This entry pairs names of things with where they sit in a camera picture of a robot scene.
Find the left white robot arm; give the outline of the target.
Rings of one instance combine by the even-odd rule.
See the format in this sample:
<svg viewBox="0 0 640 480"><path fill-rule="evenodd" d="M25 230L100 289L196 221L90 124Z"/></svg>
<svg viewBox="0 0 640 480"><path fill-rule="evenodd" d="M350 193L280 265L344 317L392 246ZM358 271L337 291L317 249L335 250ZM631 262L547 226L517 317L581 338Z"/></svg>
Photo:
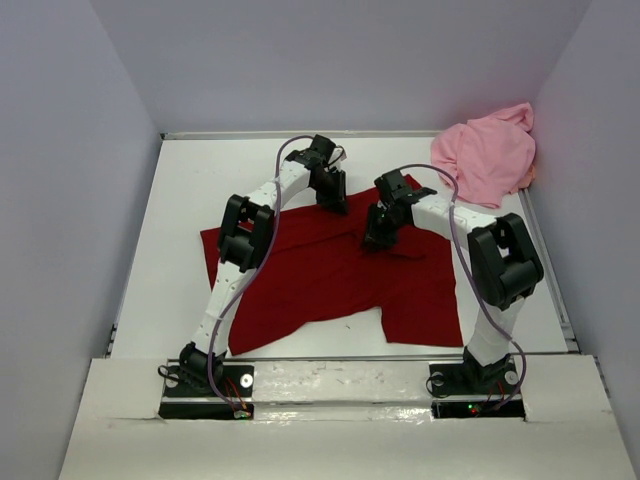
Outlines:
<svg viewBox="0 0 640 480"><path fill-rule="evenodd" d="M345 150L329 138L299 135L277 151L273 177L249 194L232 195L225 206L217 241L214 286L202 318L179 355L180 372L195 392L213 393L225 403L220 383L229 354L229 335L240 301L258 278L274 248L281 209L312 189L324 208L346 214Z"/></svg>

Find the red t shirt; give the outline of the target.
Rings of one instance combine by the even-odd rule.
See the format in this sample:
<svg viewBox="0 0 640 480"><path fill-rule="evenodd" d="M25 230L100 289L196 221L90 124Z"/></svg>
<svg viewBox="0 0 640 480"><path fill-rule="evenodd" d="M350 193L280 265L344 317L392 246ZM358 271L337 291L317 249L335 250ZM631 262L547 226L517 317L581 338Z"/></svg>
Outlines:
<svg viewBox="0 0 640 480"><path fill-rule="evenodd" d="M348 196L347 215L318 205L282 212L266 266L239 302L233 354L372 308L381 311L389 343L462 346L450 242L405 227L391 249L363 249L367 211L377 199L375 189Z"/></svg>

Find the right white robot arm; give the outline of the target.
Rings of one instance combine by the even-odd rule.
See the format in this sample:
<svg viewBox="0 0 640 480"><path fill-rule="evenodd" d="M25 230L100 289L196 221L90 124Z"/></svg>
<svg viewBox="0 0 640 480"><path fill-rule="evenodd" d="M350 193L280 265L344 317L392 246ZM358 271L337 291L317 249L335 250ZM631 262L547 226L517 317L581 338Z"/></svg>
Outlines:
<svg viewBox="0 0 640 480"><path fill-rule="evenodd" d="M503 399L511 400L525 376L511 358L524 352L513 329L525 300L544 278L525 221L514 213L493 216L459 206L456 193L444 197L428 187L415 188L399 169L382 174L374 185L379 199L367 211L364 247L389 249L408 226L435 233L452 242L478 302L461 362L431 367L431 395L488 395L502 386Z"/></svg>

